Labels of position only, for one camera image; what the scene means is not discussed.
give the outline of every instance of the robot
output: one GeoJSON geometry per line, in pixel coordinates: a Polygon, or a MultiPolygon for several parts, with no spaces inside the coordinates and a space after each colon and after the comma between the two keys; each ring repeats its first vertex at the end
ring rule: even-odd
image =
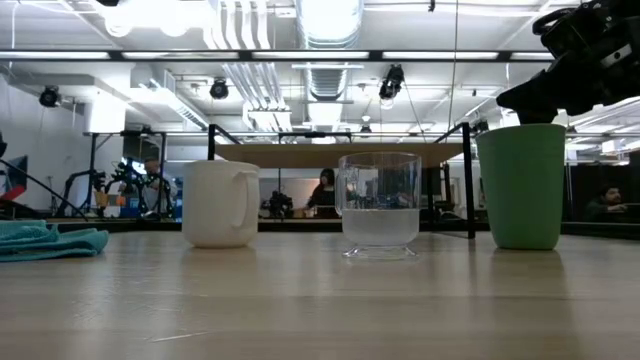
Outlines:
{"type": "Polygon", "coordinates": [[[538,19],[533,33],[553,64],[497,98],[521,124],[551,123],[558,109],[575,116],[640,95],[640,1],[559,9],[538,19]]]}

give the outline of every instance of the ventilation duct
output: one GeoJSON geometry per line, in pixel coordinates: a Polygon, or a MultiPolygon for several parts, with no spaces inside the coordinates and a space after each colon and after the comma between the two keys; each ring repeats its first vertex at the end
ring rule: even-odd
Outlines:
{"type": "MultiPolygon", "coordinates": [[[[305,49],[340,50],[356,46],[363,0],[296,0],[296,8],[305,49]]],[[[338,100],[346,88],[347,77],[347,70],[306,70],[307,86],[318,101],[338,100]]]]}

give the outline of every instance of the wooden table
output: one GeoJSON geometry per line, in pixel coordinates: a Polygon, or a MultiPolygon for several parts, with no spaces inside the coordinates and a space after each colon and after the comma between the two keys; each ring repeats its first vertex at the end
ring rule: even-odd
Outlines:
{"type": "Polygon", "coordinates": [[[191,249],[113,235],[90,259],[0,264],[3,359],[637,359],[640,244],[557,252],[421,236],[417,261],[340,256],[340,234],[191,249]]]}

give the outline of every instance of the light fixture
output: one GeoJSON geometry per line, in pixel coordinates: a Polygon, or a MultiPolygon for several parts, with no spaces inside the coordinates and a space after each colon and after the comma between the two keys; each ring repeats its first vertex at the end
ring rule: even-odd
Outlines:
{"type": "Polygon", "coordinates": [[[361,70],[364,69],[362,64],[293,64],[291,68],[294,70],[361,70]]]}
{"type": "Polygon", "coordinates": [[[130,60],[235,60],[235,51],[125,51],[122,57],[130,60]]]}
{"type": "Polygon", "coordinates": [[[394,103],[393,99],[380,99],[380,109],[391,110],[394,103]]]}
{"type": "Polygon", "coordinates": [[[368,51],[257,51],[253,53],[254,59],[307,59],[307,60],[330,60],[330,59],[367,59],[368,51]]]}
{"type": "Polygon", "coordinates": [[[385,60],[494,60],[498,58],[498,52],[479,51],[385,51],[382,53],[385,60]]]}
{"type": "Polygon", "coordinates": [[[105,51],[0,51],[0,60],[106,60],[105,51]]]}
{"type": "Polygon", "coordinates": [[[511,54],[513,60],[553,60],[554,57],[548,52],[517,52],[511,54]]]}

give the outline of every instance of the blue towel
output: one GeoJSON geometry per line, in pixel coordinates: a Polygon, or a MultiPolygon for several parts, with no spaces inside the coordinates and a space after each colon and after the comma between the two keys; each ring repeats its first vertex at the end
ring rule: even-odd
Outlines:
{"type": "Polygon", "coordinates": [[[95,256],[108,240],[109,233],[96,229],[61,234],[45,221],[0,221],[0,262],[95,256]]]}

